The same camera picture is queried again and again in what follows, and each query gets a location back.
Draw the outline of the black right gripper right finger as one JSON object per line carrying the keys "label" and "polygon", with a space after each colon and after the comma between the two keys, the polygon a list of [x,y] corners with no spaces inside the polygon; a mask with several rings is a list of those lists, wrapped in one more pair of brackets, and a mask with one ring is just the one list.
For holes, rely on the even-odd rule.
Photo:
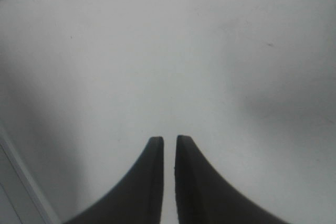
{"label": "black right gripper right finger", "polygon": [[190,136],[176,139],[174,175],[179,223],[283,223],[232,187]]}

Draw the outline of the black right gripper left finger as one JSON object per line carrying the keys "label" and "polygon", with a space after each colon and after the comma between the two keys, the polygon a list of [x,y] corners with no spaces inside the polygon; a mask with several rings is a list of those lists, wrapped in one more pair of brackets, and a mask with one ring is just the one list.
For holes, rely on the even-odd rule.
{"label": "black right gripper left finger", "polygon": [[104,197],[67,223],[160,223],[163,189],[164,141],[155,136]]}

